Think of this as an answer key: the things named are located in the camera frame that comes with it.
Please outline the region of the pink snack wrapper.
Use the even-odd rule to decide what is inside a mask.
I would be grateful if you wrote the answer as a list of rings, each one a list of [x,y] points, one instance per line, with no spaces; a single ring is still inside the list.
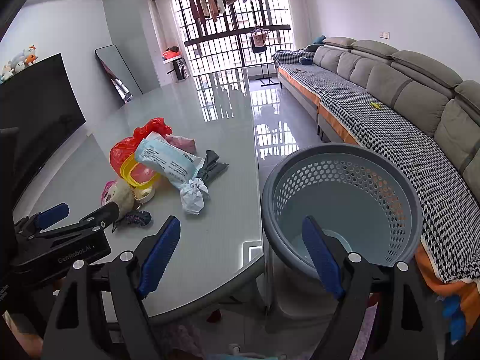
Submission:
[[[186,153],[195,155],[197,152],[195,139],[171,134],[166,136],[166,141],[168,144],[175,146],[177,149],[183,150]]]

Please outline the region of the yellow toy on sofa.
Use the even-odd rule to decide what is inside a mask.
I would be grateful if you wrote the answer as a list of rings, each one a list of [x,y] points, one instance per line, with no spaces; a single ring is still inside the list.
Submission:
[[[372,107],[374,107],[375,109],[377,109],[377,110],[381,110],[381,109],[382,109],[382,106],[381,106],[380,103],[370,102],[370,105],[371,105]]]

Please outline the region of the houndstooth sofa cover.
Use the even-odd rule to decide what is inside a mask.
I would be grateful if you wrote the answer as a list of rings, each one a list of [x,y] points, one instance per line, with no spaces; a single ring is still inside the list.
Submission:
[[[352,83],[332,88],[327,81],[338,81],[336,74],[325,71],[319,77],[318,106],[282,80],[316,112],[318,125],[330,127],[343,142],[384,156],[408,177],[420,199],[421,244],[434,274],[443,283],[477,280],[479,193],[470,190],[433,137]],[[370,102],[380,103],[382,109]]]

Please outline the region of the red plastic bag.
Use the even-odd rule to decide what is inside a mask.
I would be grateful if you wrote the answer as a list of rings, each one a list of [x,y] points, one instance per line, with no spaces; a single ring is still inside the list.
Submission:
[[[173,133],[171,127],[165,123],[163,117],[156,117],[151,119],[143,127],[136,127],[132,136],[124,138],[111,148],[109,160],[118,176],[120,176],[120,168],[125,160],[135,152],[141,141],[152,132],[159,133],[162,137],[169,136]]]

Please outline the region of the black television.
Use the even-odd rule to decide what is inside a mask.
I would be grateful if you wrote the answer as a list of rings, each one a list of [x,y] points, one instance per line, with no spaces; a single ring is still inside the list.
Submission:
[[[55,151],[85,122],[60,54],[1,84],[1,127],[19,130],[13,165],[14,203]]]

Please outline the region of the white round container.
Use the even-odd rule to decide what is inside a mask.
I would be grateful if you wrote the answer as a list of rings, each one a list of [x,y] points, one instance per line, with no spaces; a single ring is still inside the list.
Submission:
[[[148,203],[155,195],[155,188],[151,185],[148,187],[137,187],[133,190],[135,201],[140,204]]]

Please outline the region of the row of plush toys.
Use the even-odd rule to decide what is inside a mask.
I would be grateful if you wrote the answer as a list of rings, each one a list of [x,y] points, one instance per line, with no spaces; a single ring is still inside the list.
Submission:
[[[37,62],[37,47],[31,45],[8,61],[1,69],[1,83]]]

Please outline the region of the blue cushion on sofa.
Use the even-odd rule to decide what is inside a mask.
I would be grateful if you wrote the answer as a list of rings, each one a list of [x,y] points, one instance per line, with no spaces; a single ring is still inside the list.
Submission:
[[[305,56],[301,56],[299,59],[298,59],[298,62],[304,66],[309,66],[309,65],[312,65],[313,64],[313,60],[311,58],[307,58]]]

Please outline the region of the white paper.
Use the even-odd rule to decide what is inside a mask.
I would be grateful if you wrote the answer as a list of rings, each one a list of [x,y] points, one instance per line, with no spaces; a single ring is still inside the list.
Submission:
[[[180,187],[181,206],[188,215],[199,215],[208,198],[208,187],[198,177],[190,179]]]

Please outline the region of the small side table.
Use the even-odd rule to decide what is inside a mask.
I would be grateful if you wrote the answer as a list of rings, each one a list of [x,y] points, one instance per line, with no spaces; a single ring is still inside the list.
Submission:
[[[162,53],[163,64],[170,66],[168,75],[174,74],[177,81],[186,79],[186,65],[178,46],[170,46]]]

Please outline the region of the light blue wipes packet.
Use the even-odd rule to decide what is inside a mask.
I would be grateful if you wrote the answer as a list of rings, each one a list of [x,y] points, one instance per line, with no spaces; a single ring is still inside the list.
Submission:
[[[204,159],[170,145],[159,133],[151,132],[135,150],[138,163],[160,173],[177,189],[195,178]]]

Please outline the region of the pink plastic shuttlecock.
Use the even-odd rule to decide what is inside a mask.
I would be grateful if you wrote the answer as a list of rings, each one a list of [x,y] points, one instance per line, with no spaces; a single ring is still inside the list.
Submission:
[[[111,181],[108,181],[106,184],[105,184],[105,187],[103,189],[103,192],[101,194],[101,205],[105,205],[108,203],[108,201],[110,200],[109,198],[109,191],[112,187],[114,187],[116,185],[116,181],[115,180],[111,180]]]

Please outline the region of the leaning floor mirror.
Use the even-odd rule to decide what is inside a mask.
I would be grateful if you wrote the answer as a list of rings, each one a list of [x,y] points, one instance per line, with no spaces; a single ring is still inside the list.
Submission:
[[[103,70],[124,103],[131,102],[134,98],[143,95],[132,72],[116,45],[97,48],[95,56]]]

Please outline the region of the beige sloth plush toy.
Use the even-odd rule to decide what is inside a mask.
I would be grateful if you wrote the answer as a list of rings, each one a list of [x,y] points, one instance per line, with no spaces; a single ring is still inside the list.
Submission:
[[[109,191],[110,200],[108,203],[114,202],[118,205],[119,216],[125,216],[134,208],[134,192],[130,185],[123,179],[117,179],[116,184]]]

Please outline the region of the dark grey cloth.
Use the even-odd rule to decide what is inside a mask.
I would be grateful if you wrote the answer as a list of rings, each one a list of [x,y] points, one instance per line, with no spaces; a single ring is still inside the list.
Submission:
[[[197,173],[197,177],[202,180],[205,185],[209,185],[218,176],[224,173],[229,164],[220,162],[220,156],[214,150],[207,150],[202,167]]]

